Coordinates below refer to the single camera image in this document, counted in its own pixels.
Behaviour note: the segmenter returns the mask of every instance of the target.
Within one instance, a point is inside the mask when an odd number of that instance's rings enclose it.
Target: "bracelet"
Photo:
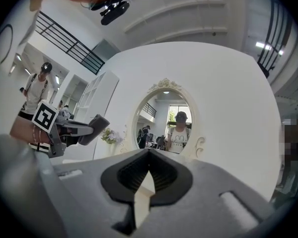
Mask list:
[[[36,137],[35,137],[35,124],[33,124],[33,139],[34,139],[34,143],[37,144]]]
[[[39,139],[40,139],[40,144],[42,144],[42,140],[41,140],[41,128],[40,128],[40,133],[39,133]]]

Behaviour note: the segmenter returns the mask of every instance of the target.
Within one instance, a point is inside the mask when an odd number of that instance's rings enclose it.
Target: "black gripper pad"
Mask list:
[[[135,193],[148,171],[155,187],[150,207],[174,204],[192,186],[192,174],[185,166],[153,149],[145,149],[107,168],[101,175],[101,184],[114,201],[133,205]]]
[[[79,144],[88,145],[95,137],[97,137],[108,125],[110,124],[104,117],[101,115],[96,115],[93,120],[88,124],[88,127],[94,129],[92,134],[81,136],[78,139]]]

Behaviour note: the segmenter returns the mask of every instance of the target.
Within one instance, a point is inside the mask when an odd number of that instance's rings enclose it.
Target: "window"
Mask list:
[[[187,122],[192,123],[191,112],[188,106],[169,106],[168,121],[175,121],[175,116],[179,111],[183,111],[187,114]],[[167,135],[168,130],[175,125],[167,125],[165,128],[165,135]]]
[[[183,111],[187,114],[187,122],[192,122],[191,112],[188,106],[170,106],[168,121],[175,121],[175,118],[174,120],[170,120],[170,118],[172,119],[173,115],[175,117],[179,111]]]

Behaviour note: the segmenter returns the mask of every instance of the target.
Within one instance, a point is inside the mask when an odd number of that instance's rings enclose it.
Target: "white t-shirt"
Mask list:
[[[25,110],[22,110],[22,112],[34,115],[36,108],[38,107],[38,104],[40,102],[40,99],[45,100],[48,97],[48,85],[46,88],[44,88],[45,83],[47,79],[43,82],[39,81],[37,74],[33,82],[31,80],[33,79],[35,74],[31,74],[28,78],[28,81],[26,82],[26,85],[24,89],[28,89],[27,95],[26,95],[26,103],[24,105]]]
[[[179,132],[179,131],[176,131],[176,129],[174,129],[171,135],[171,146],[170,146],[169,152],[181,153],[183,150],[183,143],[186,143],[186,142],[188,142],[187,130],[184,128],[182,132]]]

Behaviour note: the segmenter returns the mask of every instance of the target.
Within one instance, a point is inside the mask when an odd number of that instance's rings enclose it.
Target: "mirror frame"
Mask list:
[[[139,149],[137,133],[135,131],[137,130],[140,112],[148,100],[162,91],[172,91],[179,94],[188,104],[191,112],[192,128],[190,138],[180,155],[193,159],[201,159],[205,148],[205,136],[203,134],[203,125],[201,124],[198,107],[192,96],[182,86],[167,78],[159,81],[158,84],[154,84],[142,97],[140,104],[134,108],[132,115],[128,119],[128,123],[125,125],[125,136],[119,147],[117,147],[116,155]]]

